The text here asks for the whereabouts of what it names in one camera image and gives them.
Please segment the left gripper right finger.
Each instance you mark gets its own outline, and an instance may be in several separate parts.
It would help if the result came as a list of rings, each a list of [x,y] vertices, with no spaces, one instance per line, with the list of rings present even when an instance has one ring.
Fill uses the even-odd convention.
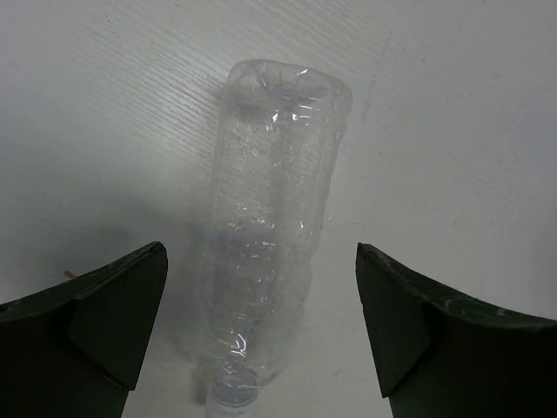
[[[556,323],[497,307],[359,244],[356,280],[396,417],[553,417]]]

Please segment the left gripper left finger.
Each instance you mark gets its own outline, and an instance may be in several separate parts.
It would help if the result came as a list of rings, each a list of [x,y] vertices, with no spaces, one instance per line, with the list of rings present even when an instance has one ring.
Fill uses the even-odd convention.
[[[3,417],[119,417],[137,384],[168,272],[152,242],[1,306]]]

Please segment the clear unlabelled plastic bottle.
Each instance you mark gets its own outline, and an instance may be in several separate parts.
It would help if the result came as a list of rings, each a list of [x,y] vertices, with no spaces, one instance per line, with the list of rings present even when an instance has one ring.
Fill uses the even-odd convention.
[[[254,59],[229,73],[196,277],[209,417],[252,416],[290,360],[351,109],[350,88],[313,68]]]

